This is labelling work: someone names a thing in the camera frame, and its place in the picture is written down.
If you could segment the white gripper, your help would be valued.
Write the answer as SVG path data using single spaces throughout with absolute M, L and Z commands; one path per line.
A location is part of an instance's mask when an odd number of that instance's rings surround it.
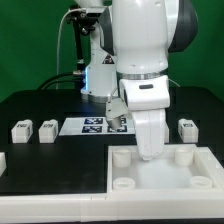
M 164 150 L 165 109 L 170 106 L 168 76 L 121 79 L 119 87 L 132 115 L 139 155 L 143 160 L 152 160 Z

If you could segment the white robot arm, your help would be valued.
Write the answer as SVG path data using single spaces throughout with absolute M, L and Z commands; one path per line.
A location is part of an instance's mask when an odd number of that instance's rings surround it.
M 82 97 L 106 105 L 113 129 L 134 122 L 139 155 L 151 160 L 165 143 L 170 106 L 168 54 L 186 49 L 198 31 L 191 0 L 74 0 L 93 20 L 91 61 Z

